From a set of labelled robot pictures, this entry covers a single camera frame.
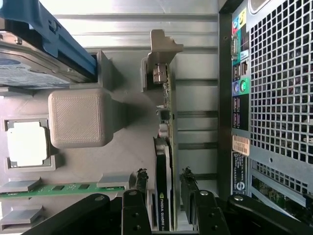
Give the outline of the green RAM stick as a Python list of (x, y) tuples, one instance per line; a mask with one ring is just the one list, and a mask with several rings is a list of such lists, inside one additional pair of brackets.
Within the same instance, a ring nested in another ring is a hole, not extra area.
[(72, 183), (64, 185), (40, 185), (30, 191), (0, 193), (0, 199), (32, 198), (38, 196), (63, 196), (76, 194), (94, 194), (122, 191), (123, 186), (100, 188), (96, 183)]

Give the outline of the silver CPU chip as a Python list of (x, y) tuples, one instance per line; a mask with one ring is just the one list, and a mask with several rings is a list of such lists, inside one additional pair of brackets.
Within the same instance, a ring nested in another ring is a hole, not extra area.
[(15, 122), (7, 131), (10, 161), (18, 167), (42, 165), (48, 158), (46, 128), (39, 122)]

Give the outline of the hard disk in blue caddy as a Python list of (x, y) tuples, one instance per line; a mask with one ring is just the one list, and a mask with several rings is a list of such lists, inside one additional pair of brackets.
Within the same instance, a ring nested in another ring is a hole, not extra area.
[(97, 80), (97, 61), (39, 0), (0, 0), (0, 85), (67, 88)]

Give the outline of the black open PC case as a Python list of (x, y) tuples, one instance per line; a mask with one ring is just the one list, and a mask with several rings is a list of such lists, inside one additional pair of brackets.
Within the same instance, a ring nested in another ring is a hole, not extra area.
[(313, 235), (313, 0), (218, 0), (218, 190)]

